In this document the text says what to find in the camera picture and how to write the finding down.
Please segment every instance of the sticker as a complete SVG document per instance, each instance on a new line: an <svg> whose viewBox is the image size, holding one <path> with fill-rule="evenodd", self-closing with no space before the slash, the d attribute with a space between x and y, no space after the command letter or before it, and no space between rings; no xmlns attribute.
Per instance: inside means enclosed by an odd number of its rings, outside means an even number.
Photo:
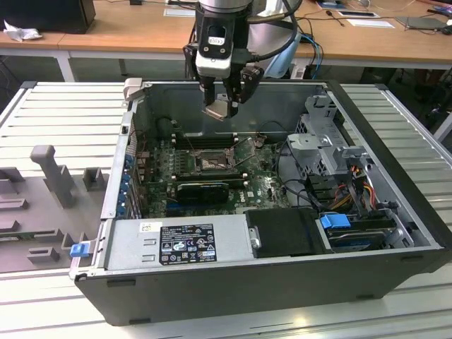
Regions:
<svg viewBox="0 0 452 339"><path fill-rule="evenodd" d="M160 224L159 260L162 265L217 261L213 224L160 227L161 222L142 223Z"/></svg>
<svg viewBox="0 0 452 339"><path fill-rule="evenodd" d="M208 37L208 43L214 44L215 46L223 46L225 44L224 37Z"/></svg>
<svg viewBox="0 0 452 339"><path fill-rule="evenodd" d="M140 223L140 232L159 232L162 227L163 222L141 222Z"/></svg>

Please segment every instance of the blue tab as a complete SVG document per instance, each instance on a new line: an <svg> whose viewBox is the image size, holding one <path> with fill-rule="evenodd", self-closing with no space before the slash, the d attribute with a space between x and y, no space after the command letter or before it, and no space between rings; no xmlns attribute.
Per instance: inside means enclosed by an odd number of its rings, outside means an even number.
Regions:
<svg viewBox="0 0 452 339"><path fill-rule="evenodd" d="M352 227L345 214L327 214L320 218L320 222L324 229Z"/></svg>
<svg viewBox="0 0 452 339"><path fill-rule="evenodd" d="M89 244L74 244L71 247L71 258L85 258L87 256L90 256L90 254L88 253L89 249Z"/></svg>

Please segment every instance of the power supply label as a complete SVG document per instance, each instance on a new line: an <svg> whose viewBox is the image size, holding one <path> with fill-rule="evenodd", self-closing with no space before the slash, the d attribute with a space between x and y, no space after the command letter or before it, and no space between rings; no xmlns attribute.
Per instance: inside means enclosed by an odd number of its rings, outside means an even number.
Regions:
<svg viewBox="0 0 452 339"><path fill-rule="evenodd" d="M213 224L161 227L159 261L162 265L217 261Z"/></svg>

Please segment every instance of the blue cable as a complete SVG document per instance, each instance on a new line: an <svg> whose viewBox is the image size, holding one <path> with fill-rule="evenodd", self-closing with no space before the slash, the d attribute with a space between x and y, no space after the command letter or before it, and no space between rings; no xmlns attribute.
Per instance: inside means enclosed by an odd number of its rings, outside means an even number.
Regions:
<svg viewBox="0 0 452 339"><path fill-rule="evenodd" d="M306 39L306 40L308 40L310 43L312 43L312 45L314 46L314 48L316 49L316 53L317 53L317 67L316 67L316 70L315 70L315 72L314 72L314 75L312 76L312 78L313 79L315 79L316 78L316 76L317 76L317 72L319 71L319 69L320 69L320 58L321 58L321 55L320 55L320 48L319 48L319 45L315 42L315 41L313 41L310 37L308 37L307 35L304 35L304 34L302 34L302 37L304 37L304 39Z"/></svg>

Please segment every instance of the circuit board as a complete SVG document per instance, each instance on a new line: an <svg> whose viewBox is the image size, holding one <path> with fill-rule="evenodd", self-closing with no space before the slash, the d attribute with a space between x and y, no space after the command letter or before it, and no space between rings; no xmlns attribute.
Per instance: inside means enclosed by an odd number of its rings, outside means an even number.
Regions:
<svg viewBox="0 0 452 339"><path fill-rule="evenodd" d="M148 218L242 214L254 208L290 207L274 170L274 145L259 145L255 137L241 138L228 149L177 150L170 141L160 141L151 150L151 171L145 179ZM174 192L180 174L243 175L245 185L229 185L224 203L180 204Z"/></svg>

